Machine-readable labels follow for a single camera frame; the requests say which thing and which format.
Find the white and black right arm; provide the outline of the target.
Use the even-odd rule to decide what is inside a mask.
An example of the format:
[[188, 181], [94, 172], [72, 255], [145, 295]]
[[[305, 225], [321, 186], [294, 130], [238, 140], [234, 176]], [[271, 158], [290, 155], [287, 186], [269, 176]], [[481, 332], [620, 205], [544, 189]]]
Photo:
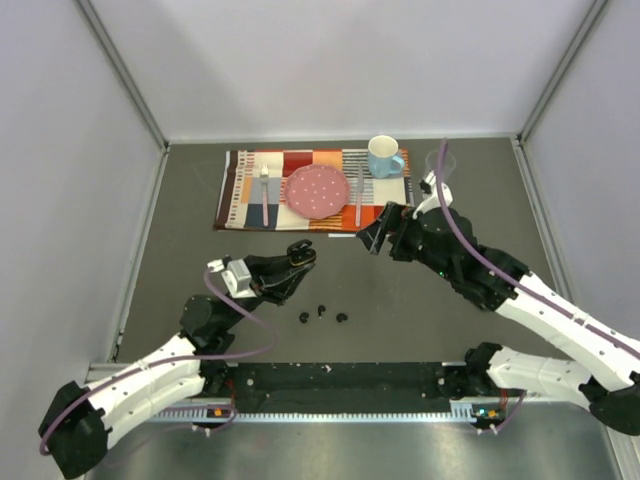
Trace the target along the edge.
[[483, 343], [465, 357], [474, 393], [541, 393], [585, 409], [613, 430], [638, 435], [638, 341], [562, 298], [512, 255], [479, 244], [471, 222], [456, 210], [419, 213], [389, 202], [356, 236], [373, 255], [389, 242], [393, 260], [421, 263], [479, 309], [516, 322], [566, 356], [559, 360]]

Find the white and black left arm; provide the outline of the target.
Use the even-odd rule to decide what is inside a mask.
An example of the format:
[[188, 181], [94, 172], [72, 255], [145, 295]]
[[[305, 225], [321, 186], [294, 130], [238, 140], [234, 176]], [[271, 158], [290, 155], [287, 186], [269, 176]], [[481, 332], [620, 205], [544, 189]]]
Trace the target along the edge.
[[[40, 455], [51, 457], [64, 478], [78, 478], [154, 415], [190, 397], [220, 394], [229, 361], [276, 345], [276, 330], [256, 316], [256, 309], [285, 304], [316, 258], [302, 242], [283, 255], [209, 262], [203, 275], [207, 293], [186, 301], [180, 329], [168, 341], [110, 377], [70, 381], [57, 390], [38, 427]], [[230, 330], [242, 320], [266, 330], [269, 340], [255, 352], [231, 353]]]

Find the pink dotted plate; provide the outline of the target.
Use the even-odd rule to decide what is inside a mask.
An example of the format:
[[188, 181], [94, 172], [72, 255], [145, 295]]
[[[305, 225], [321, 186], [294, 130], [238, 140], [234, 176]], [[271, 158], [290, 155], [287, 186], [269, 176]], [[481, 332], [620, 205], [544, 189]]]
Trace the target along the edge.
[[311, 164], [288, 177], [283, 198], [299, 216], [322, 220], [344, 208], [350, 198], [350, 185], [342, 171], [329, 165]]

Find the colourful patchwork placemat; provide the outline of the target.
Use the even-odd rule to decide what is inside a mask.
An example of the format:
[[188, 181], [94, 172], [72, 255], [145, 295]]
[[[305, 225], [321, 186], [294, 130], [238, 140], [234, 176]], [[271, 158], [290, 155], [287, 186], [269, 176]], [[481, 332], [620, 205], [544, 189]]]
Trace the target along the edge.
[[231, 150], [214, 227], [355, 232], [389, 201], [413, 202], [410, 165], [375, 179], [365, 149]]

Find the light blue mug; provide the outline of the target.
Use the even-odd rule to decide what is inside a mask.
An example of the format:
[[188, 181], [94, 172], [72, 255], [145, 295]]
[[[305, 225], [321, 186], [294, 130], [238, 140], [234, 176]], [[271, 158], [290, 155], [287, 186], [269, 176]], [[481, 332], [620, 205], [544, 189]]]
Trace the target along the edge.
[[368, 142], [368, 168], [376, 179], [400, 175], [405, 167], [398, 142], [387, 135], [378, 135]]

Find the clear drinking glass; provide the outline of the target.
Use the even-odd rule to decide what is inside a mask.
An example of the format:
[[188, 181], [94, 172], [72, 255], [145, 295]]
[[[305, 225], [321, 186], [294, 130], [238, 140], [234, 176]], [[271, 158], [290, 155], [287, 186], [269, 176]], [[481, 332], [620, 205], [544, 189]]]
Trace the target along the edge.
[[[425, 159], [425, 174], [424, 178], [434, 184], [436, 181], [436, 169], [439, 164], [439, 152], [437, 150], [433, 150], [429, 152]], [[456, 168], [456, 159], [450, 153], [447, 152], [444, 156], [444, 159], [441, 162], [440, 166], [440, 177], [441, 182], [446, 183], [453, 171]]]

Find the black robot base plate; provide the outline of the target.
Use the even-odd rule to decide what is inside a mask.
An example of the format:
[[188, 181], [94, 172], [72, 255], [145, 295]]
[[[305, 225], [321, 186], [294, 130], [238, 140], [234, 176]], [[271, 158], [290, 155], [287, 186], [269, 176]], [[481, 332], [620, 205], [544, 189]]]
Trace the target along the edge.
[[242, 413], [261, 414], [444, 412], [451, 400], [500, 395], [486, 376], [438, 362], [243, 363], [226, 386]]

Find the aluminium frame rail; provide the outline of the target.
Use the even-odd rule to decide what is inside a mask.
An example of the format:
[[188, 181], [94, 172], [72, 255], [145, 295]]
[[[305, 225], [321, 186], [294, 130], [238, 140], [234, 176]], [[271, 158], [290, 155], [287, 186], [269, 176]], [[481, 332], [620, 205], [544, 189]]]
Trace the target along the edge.
[[382, 421], [488, 417], [487, 403], [515, 401], [518, 391], [475, 388], [459, 365], [438, 363], [246, 363], [230, 366], [215, 394], [183, 399], [151, 415], [153, 421], [215, 423], [235, 405], [249, 421]]

